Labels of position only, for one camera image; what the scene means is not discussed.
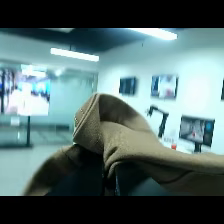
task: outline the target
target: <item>tan fabric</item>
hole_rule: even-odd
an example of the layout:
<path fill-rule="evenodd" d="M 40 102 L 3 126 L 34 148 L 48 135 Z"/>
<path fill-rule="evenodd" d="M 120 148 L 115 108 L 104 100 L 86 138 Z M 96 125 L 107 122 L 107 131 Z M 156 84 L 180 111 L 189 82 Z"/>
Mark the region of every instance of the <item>tan fabric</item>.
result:
<path fill-rule="evenodd" d="M 190 155 L 164 147 L 146 120 L 118 98 L 94 94 L 76 113 L 75 122 L 74 142 L 80 146 L 67 147 L 49 158 L 25 195 L 44 195 L 85 164 L 88 150 L 103 155 L 108 178 L 118 163 L 132 161 L 171 191 L 224 195 L 224 156 Z"/>

